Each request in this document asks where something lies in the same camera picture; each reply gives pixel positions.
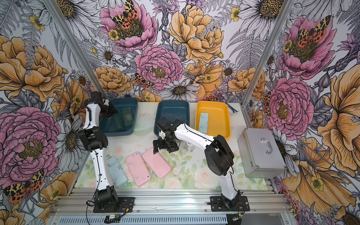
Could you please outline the dark teal tray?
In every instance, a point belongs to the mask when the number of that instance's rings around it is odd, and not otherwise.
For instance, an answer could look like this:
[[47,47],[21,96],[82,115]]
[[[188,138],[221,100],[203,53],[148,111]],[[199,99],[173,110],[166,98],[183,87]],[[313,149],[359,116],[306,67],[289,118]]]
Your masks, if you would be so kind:
[[159,102],[154,125],[154,134],[157,138],[160,138],[160,129],[157,126],[157,122],[163,117],[171,122],[180,120],[186,122],[187,125],[190,125],[189,103],[184,100],[163,100]]
[[130,98],[114,98],[110,100],[116,110],[110,117],[100,119],[100,128],[107,137],[128,136],[134,132],[137,118],[138,100]]

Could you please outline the dark green case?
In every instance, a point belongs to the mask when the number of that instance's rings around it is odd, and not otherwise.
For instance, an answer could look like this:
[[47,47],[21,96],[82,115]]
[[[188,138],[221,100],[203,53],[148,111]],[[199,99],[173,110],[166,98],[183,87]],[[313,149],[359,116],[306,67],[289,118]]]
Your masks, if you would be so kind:
[[132,126],[134,118],[130,107],[122,108],[123,122],[125,126]]
[[119,113],[115,113],[112,115],[112,118],[113,118],[116,130],[123,131],[125,126],[124,126],[124,120],[123,120],[122,116]]

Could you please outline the pink pencil case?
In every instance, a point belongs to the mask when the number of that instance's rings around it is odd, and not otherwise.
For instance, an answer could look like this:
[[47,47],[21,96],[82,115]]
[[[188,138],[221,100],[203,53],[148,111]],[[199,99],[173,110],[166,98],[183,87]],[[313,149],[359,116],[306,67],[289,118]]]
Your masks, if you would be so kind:
[[139,152],[135,152],[128,156],[125,161],[133,180],[138,187],[151,180],[151,174]]
[[142,154],[143,160],[160,179],[165,178],[172,170],[171,166],[159,153],[154,154],[154,149],[149,148]]

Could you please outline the light blue case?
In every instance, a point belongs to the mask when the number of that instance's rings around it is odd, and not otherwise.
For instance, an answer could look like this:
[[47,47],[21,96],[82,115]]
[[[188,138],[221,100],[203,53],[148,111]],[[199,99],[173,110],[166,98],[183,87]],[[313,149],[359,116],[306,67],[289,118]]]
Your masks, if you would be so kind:
[[116,157],[109,158],[107,160],[107,164],[108,170],[116,187],[120,188],[122,185],[128,182],[128,179]]
[[200,119],[199,119],[199,126],[198,131],[204,134],[207,134],[208,132],[208,121],[209,121],[209,114],[206,112],[200,113]]

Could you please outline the yellow plastic tray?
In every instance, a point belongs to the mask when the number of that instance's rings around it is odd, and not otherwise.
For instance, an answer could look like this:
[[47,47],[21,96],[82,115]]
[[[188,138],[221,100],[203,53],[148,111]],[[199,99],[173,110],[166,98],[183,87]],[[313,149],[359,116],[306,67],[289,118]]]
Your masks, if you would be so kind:
[[200,101],[197,103],[195,129],[198,130],[200,113],[208,113],[207,135],[216,137],[222,135],[225,139],[231,137],[231,123],[228,106],[222,102]]

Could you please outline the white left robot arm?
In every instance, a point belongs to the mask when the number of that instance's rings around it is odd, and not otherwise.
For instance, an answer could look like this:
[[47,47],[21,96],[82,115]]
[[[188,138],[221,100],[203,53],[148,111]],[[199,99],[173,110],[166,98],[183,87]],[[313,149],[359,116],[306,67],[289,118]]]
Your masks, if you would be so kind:
[[90,152],[96,175],[96,190],[92,199],[94,213],[115,212],[120,203],[107,164],[108,138],[99,126],[101,116],[109,116],[115,108],[108,104],[102,93],[91,92],[83,104],[86,110],[85,123],[78,136],[86,151]]

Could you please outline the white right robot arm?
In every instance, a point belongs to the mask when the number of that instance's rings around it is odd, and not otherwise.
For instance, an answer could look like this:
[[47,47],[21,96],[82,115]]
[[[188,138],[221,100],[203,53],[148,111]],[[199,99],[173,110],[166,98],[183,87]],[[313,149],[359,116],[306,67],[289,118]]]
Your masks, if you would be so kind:
[[171,122],[165,117],[156,122],[156,127],[160,132],[159,138],[153,141],[153,154],[157,154],[159,150],[167,150],[169,153],[178,151],[178,141],[184,141],[204,151],[208,168],[219,178],[223,201],[221,206],[228,211],[235,211],[235,207],[240,204],[242,192],[233,181],[234,154],[226,139],[221,135],[206,135],[185,122]]

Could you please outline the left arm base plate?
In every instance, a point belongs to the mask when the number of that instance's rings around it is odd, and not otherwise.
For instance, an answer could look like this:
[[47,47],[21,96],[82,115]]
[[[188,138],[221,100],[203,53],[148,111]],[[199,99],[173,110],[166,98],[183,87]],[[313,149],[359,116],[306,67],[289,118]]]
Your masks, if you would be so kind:
[[104,205],[95,205],[94,213],[124,213],[132,212],[135,203],[134,197],[118,197],[117,201]]

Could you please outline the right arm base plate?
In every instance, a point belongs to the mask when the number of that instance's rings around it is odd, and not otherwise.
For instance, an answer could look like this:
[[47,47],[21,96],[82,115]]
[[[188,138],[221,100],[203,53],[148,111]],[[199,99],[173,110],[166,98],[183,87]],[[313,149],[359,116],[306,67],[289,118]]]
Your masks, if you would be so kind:
[[249,212],[250,206],[246,196],[240,196],[236,201],[228,201],[222,196],[211,196],[210,202],[207,203],[211,206],[212,212]]

